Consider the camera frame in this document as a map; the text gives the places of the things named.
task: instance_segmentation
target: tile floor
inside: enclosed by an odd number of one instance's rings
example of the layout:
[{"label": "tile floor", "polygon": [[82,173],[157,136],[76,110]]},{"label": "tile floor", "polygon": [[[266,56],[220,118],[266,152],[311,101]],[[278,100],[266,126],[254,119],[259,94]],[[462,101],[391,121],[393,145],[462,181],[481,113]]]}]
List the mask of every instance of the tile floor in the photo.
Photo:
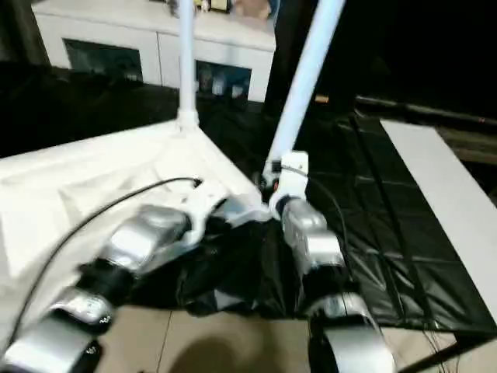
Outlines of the tile floor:
[{"label": "tile floor", "polygon": [[[420,332],[384,329],[384,334],[399,368],[431,353]],[[225,313],[197,319],[185,312],[126,307],[102,340],[106,355],[98,372],[306,373],[307,335],[305,322]],[[441,347],[453,340],[451,335],[436,337]],[[455,372],[456,363],[446,364],[445,372]],[[497,372],[497,343],[464,355],[458,368],[460,373]]]}]

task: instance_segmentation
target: black mat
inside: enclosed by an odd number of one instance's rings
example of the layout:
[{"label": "black mat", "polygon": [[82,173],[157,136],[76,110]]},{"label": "black mat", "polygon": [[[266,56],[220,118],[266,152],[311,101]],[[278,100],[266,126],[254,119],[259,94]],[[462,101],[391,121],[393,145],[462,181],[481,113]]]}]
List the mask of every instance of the black mat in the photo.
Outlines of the black mat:
[{"label": "black mat", "polygon": [[[0,156],[176,116],[174,91],[67,71],[0,64]],[[278,113],[256,104],[199,101],[202,128],[247,175],[262,169]],[[310,174],[335,195],[349,230],[352,273],[382,326],[497,333],[463,264],[379,121],[311,110],[297,141]],[[311,203],[340,232],[332,204]],[[194,255],[149,277],[134,302],[295,317],[289,250],[274,222],[207,237]]]}]

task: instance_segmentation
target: wire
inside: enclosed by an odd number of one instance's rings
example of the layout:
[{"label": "wire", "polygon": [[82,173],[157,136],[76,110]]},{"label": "wire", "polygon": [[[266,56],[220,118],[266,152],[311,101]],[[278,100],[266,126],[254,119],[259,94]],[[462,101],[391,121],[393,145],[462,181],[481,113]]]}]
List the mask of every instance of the wire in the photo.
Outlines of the wire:
[{"label": "wire", "polygon": [[[429,345],[431,346],[433,352],[435,354],[437,352],[439,352],[440,347],[436,346],[435,336],[434,336],[433,332],[432,332],[433,341],[429,338],[429,336],[428,336],[428,334],[426,333],[425,330],[422,331],[422,334],[425,336],[426,340],[428,340]],[[440,369],[442,369],[442,373],[447,373],[447,371],[445,370],[445,364],[444,363],[440,364],[439,366],[440,366]]]},{"label": "wire", "polygon": [[457,362],[456,362],[456,373],[459,373],[459,363],[461,362],[461,356],[459,355],[457,357]]},{"label": "wire", "polygon": [[83,229],[88,223],[93,221],[95,218],[99,217],[101,214],[108,211],[110,208],[116,206],[117,204],[120,204],[121,202],[129,200],[129,199],[137,196],[138,194],[146,192],[150,189],[154,189],[156,187],[159,187],[159,186],[162,186],[162,185],[165,185],[168,183],[173,183],[175,181],[193,181],[195,187],[198,187],[202,183],[201,180],[195,179],[193,177],[175,177],[173,179],[161,180],[161,181],[158,181],[156,183],[149,184],[149,185],[144,186],[138,190],[135,190],[133,192],[125,194],[122,197],[119,197],[116,200],[113,200],[112,202],[109,202],[108,204],[102,206],[101,208],[92,212],[85,219],[80,221],[73,229],[71,229],[65,235],[65,237],[54,247],[54,249],[52,250],[52,252],[48,256],[47,260],[45,261],[44,265],[42,266],[40,272],[36,276],[35,281],[31,285],[30,291],[28,292],[28,295],[24,299],[24,304],[23,304],[19,314],[17,315],[16,321],[14,323],[14,327],[13,327],[12,332],[10,334],[9,341],[7,343],[6,348],[8,349],[16,341],[16,337],[17,337],[19,329],[22,325],[24,315],[26,314],[26,311],[31,306],[31,302],[33,301],[33,297],[36,294],[36,290],[38,289],[38,286],[40,285],[41,281],[43,280],[43,277],[45,276],[47,270],[50,268],[50,265],[54,262],[55,258],[57,257],[59,252],[65,247],[65,245],[76,235],[76,233],[78,233],[81,229]]},{"label": "wire", "polygon": [[309,179],[309,181],[311,183],[313,183],[335,205],[336,212],[338,213],[338,215],[340,217],[340,222],[342,224],[343,252],[344,252],[344,256],[346,256],[346,254],[348,253],[348,248],[349,248],[349,239],[347,236],[347,227],[345,224],[345,218],[343,216],[342,208],[340,207],[338,201],[336,200],[335,195],[323,183],[321,183],[317,179],[311,178],[310,176],[307,175],[307,173],[305,173],[304,171],[302,171],[300,169],[295,169],[293,167],[283,166],[283,165],[281,166],[281,169],[286,169],[288,171],[292,171],[294,173],[298,173],[299,175],[307,177]]}]

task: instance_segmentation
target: white pole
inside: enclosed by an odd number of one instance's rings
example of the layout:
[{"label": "white pole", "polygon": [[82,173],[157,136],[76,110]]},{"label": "white pole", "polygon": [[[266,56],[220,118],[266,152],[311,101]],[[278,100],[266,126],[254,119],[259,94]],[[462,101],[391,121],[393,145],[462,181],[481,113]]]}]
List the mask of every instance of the white pole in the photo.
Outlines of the white pole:
[{"label": "white pole", "polygon": [[197,126],[198,114],[195,108],[195,59],[193,56],[193,17],[192,0],[179,0],[179,111],[181,127]]},{"label": "white pole", "polygon": [[281,155],[292,150],[295,145],[345,1],[319,0],[264,166],[263,175],[270,183],[274,179],[270,170],[271,162],[280,160]]}]

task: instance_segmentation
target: white bracket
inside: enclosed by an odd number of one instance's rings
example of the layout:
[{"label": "white bracket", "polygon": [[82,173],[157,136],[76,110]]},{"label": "white bracket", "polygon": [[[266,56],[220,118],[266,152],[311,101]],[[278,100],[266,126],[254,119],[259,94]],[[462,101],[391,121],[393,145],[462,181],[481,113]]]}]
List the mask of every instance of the white bracket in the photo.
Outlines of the white bracket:
[{"label": "white bracket", "polygon": [[269,199],[269,211],[276,220],[280,220],[276,206],[282,198],[306,199],[305,188],[308,185],[308,172],[309,155],[307,152],[288,152],[281,157],[280,179],[276,191]]}]

